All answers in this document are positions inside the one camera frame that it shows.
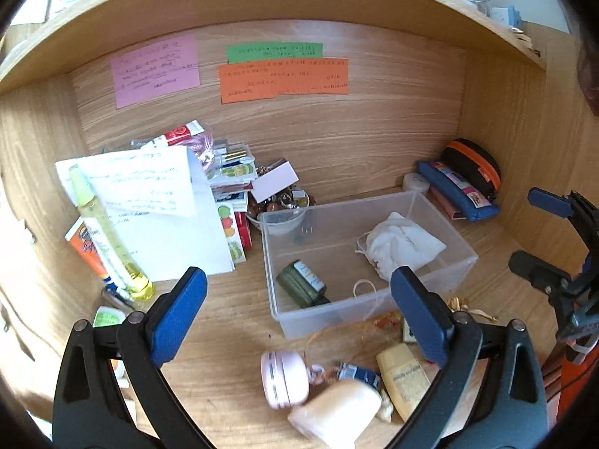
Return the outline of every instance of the yellow liquid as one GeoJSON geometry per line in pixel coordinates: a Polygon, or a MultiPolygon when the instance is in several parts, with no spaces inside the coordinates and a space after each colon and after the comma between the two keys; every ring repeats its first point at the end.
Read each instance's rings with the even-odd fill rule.
{"type": "Polygon", "coordinates": [[[78,209],[81,216],[84,218],[93,218],[100,224],[100,228],[104,235],[106,235],[110,246],[115,250],[116,255],[121,260],[121,263],[133,281],[133,287],[127,286],[127,292],[131,294],[131,297],[135,300],[151,299],[156,292],[152,281],[142,272],[142,269],[137,265],[127,248],[125,248],[121,243],[121,240],[119,240],[119,236],[115,231],[115,226],[113,226],[110,221],[100,199],[94,197],[84,206],[78,207],[78,209]]]}

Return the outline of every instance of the plastic bin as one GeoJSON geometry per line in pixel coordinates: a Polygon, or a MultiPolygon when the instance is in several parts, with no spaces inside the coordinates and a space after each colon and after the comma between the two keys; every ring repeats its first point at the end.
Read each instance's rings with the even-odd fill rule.
{"type": "Polygon", "coordinates": [[[301,211],[297,225],[284,234],[277,225],[300,212],[266,213],[261,216],[261,226],[270,309],[286,338],[308,336],[325,327],[365,321],[397,310],[388,283],[378,276],[366,256],[355,253],[358,237],[371,231],[393,211],[447,245],[435,260],[416,272],[424,286],[445,294],[462,283],[478,256],[419,192],[310,207],[301,211]],[[302,260],[326,284],[330,304],[300,309],[279,286],[276,276],[295,260],[302,260]],[[358,297],[354,297],[353,286],[360,279],[372,281],[377,291],[362,284],[357,289],[358,297]]]}

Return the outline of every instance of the metal screw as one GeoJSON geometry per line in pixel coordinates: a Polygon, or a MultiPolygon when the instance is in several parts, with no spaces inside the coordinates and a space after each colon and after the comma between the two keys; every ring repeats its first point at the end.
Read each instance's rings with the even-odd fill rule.
{"type": "Polygon", "coordinates": [[[85,319],[79,319],[73,326],[73,329],[77,332],[81,332],[88,326],[88,322],[85,319]]]}
{"type": "Polygon", "coordinates": [[[511,326],[517,331],[524,331],[526,329],[526,324],[524,324],[523,321],[520,321],[520,319],[514,319],[511,322],[511,326]]]}
{"type": "Polygon", "coordinates": [[[468,324],[470,322],[470,315],[468,312],[456,311],[453,313],[453,318],[460,324],[468,324]]]}
{"type": "Polygon", "coordinates": [[[131,324],[139,324],[143,321],[145,314],[141,311],[131,312],[127,318],[131,324]]]}

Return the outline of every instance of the pencil case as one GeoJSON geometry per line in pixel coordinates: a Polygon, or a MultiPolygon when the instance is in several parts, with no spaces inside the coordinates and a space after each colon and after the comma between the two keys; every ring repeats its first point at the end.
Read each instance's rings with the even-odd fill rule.
{"type": "Polygon", "coordinates": [[[464,177],[443,162],[417,162],[418,172],[431,186],[466,216],[468,221],[492,218],[499,214],[499,207],[489,201],[464,177]]]}
{"type": "Polygon", "coordinates": [[[501,184],[501,171],[493,156],[471,140],[457,138],[447,144],[441,161],[472,184],[490,201],[501,184]]]}

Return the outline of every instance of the orange sticky note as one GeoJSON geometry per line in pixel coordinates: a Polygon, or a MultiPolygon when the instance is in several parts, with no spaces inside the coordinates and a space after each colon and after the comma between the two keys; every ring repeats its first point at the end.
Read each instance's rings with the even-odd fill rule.
{"type": "Polygon", "coordinates": [[[224,103],[279,94],[347,94],[348,59],[300,58],[219,66],[224,103]]]}

